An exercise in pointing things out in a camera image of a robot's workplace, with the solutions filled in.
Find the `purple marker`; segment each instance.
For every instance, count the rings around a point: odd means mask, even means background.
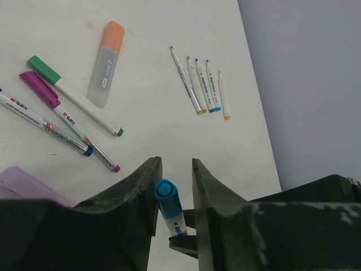
[[[24,72],[20,77],[25,83],[83,140],[93,148],[94,154],[113,172],[118,172],[120,167],[99,147],[89,136],[84,128],[66,110],[58,99],[58,95],[37,72]]]

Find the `pink case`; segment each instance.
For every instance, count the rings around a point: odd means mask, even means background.
[[[69,207],[76,205],[15,165],[0,173],[0,194],[9,198],[51,199]]]

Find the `purple marker cap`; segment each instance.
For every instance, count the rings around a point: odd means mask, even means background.
[[[51,108],[60,104],[58,95],[51,86],[37,72],[23,72],[19,74],[21,79]]]

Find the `green marker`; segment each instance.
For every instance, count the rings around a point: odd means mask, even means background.
[[[89,116],[100,123],[104,128],[111,132],[114,136],[121,136],[123,129],[120,124],[116,123],[104,109],[98,108],[91,101],[85,98],[79,92],[73,90],[64,82],[64,79],[57,74],[52,68],[45,64],[36,55],[27,61],[27,65],[34,71],[38,72],[53,87],[63,93],[73,103],[83,109]]]

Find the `orange cap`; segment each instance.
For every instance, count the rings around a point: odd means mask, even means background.
[[[120,46],[122,46],[124,37],[124,28],[117,24],[115,21],[110,21],[105,30],[102,46],[110,47],[120,52]]]

